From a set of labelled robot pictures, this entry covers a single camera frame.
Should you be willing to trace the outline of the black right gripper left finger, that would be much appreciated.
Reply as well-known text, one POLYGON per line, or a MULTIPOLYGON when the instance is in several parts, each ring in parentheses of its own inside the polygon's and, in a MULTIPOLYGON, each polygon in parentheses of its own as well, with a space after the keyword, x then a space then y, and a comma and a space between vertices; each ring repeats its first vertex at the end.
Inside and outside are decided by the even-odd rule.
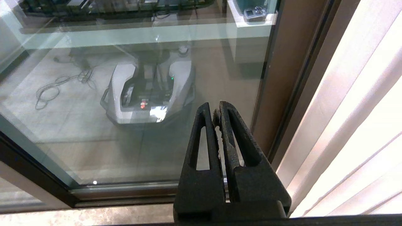
POLYGON ((218 141, 209 103, 196 111, 177 193, 173 204, 176 222, 208 222, 213 210, 225 203, 225 186, 218 141), (201 130, 205 128, 209 169, 197 170, 201 130))

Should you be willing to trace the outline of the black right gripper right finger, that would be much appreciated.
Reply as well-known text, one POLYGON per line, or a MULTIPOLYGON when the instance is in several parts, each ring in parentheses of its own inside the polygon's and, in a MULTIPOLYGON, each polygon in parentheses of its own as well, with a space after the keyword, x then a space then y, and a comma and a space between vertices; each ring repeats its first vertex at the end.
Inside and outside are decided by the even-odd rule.
POLYGON ((238 110, 220 101, 214 121, 222 135, 231 206, 253 218, 287 218, 291 197, 238 110))

